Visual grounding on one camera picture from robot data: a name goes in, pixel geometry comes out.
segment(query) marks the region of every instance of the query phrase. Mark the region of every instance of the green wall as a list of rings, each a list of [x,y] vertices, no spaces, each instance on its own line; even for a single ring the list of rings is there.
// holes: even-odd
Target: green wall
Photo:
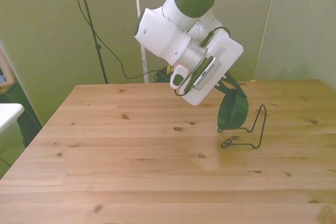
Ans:
[[[336,0],[273,0],[256,79],[319,79],[336,89]]]
[[[97,33],[124,61],[130,76],[142,74],[133,38],[135,0],[88,0]],[[77,84],[103,84],[90,27],[76,0],[0,0],[0,43],[41,123]],[[129,81],[103,48],[110,83]]]

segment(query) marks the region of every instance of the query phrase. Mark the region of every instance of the wood knot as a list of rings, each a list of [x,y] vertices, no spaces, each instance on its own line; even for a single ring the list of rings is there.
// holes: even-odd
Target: wood knot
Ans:
[[[198,158],[207,158],[207,157],[206,157],[205,155],[203,155],[203,154],[198,154],[197,157],[198,157]]]
[[[308,97],[301,96],[301,99],[304,101],[310,101]]]
[[[319,124],[319,121],[317,121],[317,120],[310,120],[309,122],[310,122],[311,124],[314,124],[314,125]]]
[[[93,209],[93,212],[96,214],[100,212],[103,209],[102,205],[96,205],[95,208]]]
[[[80,145],[79,144],[73,144],[73,145],[70,145],[69,147],[70,148],[78,148],[78,147],[80,147]]]

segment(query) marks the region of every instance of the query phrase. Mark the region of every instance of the wooden table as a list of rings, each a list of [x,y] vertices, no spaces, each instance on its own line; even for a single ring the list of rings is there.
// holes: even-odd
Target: wooden table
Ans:
[[[242,82],[254,133],[217,133],[168,84],[77,86],[0,181],[0,223],[335,224],[336,95],[319,81]]]

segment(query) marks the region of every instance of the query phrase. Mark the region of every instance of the black cable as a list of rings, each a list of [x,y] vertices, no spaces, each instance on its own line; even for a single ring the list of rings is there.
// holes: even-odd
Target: black cable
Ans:
[[[205,45],[208,44],[208,42],[212,38],[212,36],[214,36],[215,31],[217,31],[218,29],[224,29],[224,30],[226,30],[226,32],[229,34],[229,37],[230,37],[230,31],[229,31],[229,29],[227,29],[225,26],[219,26],[219,27],[215,28],[214,30],[212,30],[211,32],[208,33],[208,35],[201,42],[200,46],[201,47],[205,47]]]
[[[175,95],[176,95],[177,97],[183,97],[183,96],[186,95],[186,93],[184,93],[184,94],[178,94],[177,91],[176,91],[176,89],[174,89],[174,92],[175,92]]]
[[[88,21],[88,19],[87,19],[87,17],[85,16],[85,14],[84,14],[84,12],[83,12],[83,10],[82,10],[82,8],[81,8],[81,5],[80,5],[80,2],[79,2],[79,0],[77,0],[77,3],[78,3],[78,7],[79,7],[79,10],[80,10],[80,12],[82,13],[82,15],[83,15],[83,17],[84,17],[84,19],[86,20],[86,22],[88,23],[88,25],[90,25],[90,23],[89,23],[89,21]],[[127,79],[129,79],[129,80],[132,80],[132,79],[136,79],[136,78],[139,78],[139,77],[142,77],[142,76],[144,76],[144,75],[146,75],[146,74],[148,74],[148,73],[151,73],[151,72],[158,72],[159,70],[151,70],[151,71],[148,71],[148,72],[146,72],[146,73],[143,73],[143,74],[141,74],[141,75],[139,75],[139,76],[136,76],[136,77],[128,77],[127,76],[127,74],[125,73],[125,70],[124,70],[124,65],[123,65],[123,63],[122,63],[122,61],[119,59],[119,57],[104,43],[104,41],[102,41],[102,39],[98,36],[98,34],[97,34],[97,32],[96,31],[94,31],[94,33],[96,34],[96,37],[98,38],[98,40],[115,56],[115,58],[118,60],[118,62],[120,63],[120,65],[121,65],[121,69],[122,69],[122,72],[123,72],[123,74],[124,74],[124,76],[127,78]]]
[[[230,35],[230,30],[229,30],[228,28],[226,28],[225,26],[217,27],[217,28],[215,28],[212,32],[214,33],[214,32],[217,31],[218,29],[224,29],[224,30],[227,32],[227,34],[229,34],[229,37],[231,37],[231,35]]]
[[[6,165],[8,165],[11,168],[12,165],[9,162],[2,159],[1,157],[0,157],[0,161],[4,162]]]

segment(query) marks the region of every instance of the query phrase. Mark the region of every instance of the wall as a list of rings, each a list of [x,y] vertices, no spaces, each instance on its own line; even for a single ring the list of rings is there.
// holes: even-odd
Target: wall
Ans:
[[[142,74],[133,38],[135,0],[88,0],[97,33],[124,61],[130,76]],[[0,41],[6,57],[44,124],[77,84],[103,83],[90,27],[76,0],[0,0]],[[103,48],[110,83],[127,80]]]
[[[336,0],[273,0],[256,79],[320,79],[336,89]]]
[[[158,8],[165,0],[140,0],[141,10]],[[254,76],[260,52],[266,19],[271,0],[216,0],[214,13],[231,31],[232,39],[244,46],[244,54],[232,67],[232,74],[239,80]],[[160,69],[164,60],[146,52],[148,69]]]

